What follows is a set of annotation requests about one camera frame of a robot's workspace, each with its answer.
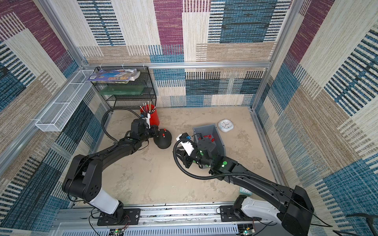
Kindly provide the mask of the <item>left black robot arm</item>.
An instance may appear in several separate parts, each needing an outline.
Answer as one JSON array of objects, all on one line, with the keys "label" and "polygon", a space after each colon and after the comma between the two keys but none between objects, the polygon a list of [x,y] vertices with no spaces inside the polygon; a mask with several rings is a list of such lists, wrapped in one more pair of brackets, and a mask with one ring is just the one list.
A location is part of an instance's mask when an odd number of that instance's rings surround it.
[{"label": "left black robot arm", "polygon": [[[112,137],[104,126],[108,114],[115,110],[129,111],[137,116],[131,129],[120,140]],[[159,128],[157,125],[148,124],[140,115],[126,107],[115,107],[106,111],[101,119],[101,128],[114,144],[99,152],[75,156],[63,181],[62,191],[68,197],[80,198],[98,209],[101,212],[100,218],[106,225],[120,225],[126,219],[124,204],[102,188],[102,172],[121,158],[137,152],[150,138],[158,137]]]}]

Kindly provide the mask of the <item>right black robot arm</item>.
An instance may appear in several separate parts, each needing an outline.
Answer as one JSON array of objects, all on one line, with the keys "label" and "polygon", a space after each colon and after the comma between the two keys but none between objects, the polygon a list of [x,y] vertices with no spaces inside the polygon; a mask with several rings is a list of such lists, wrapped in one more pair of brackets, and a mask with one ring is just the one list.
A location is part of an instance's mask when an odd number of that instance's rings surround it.
[{"label": "right black robot arm", "polygon": [[[306,190],[300,186],[290,188],[269,181],[246,169],[232,158],[218,153],[215,144],[202,139],[198,143],[181,138],[173,146],[173,159],[187,176],[197,180],[218,179],[243,187],[269,202],[278,212],[277,222],[293,236],[306,236],[310,229],[314,207]],[[208,176],[198,176],[187,171],[196,163],[210,168]]]}]

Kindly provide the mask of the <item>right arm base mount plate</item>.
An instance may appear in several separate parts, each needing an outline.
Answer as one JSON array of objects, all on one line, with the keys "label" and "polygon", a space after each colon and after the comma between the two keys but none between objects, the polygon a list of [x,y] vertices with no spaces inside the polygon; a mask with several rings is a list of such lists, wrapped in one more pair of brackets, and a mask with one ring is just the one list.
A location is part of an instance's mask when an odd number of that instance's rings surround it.
[{"label": "right arm base mount plate", "polygon": [[233,206],[220,206],[219,212],[222,222],[234,222],[244,220],[242,216],[235,214]]}]

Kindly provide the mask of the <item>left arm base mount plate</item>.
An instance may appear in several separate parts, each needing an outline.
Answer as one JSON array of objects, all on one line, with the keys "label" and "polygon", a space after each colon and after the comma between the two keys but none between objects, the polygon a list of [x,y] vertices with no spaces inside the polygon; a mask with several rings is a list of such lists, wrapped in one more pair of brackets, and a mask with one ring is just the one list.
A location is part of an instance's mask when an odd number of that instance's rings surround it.
[{"label": "left arm base mount plate", "polygon": [[123,212],[120,209],[116,210],[114,214],[106,214],[102,212],[98,218],[98,226],[117,226],[117,225],[138,225],[141,209],[140,208],[124,208]]}]

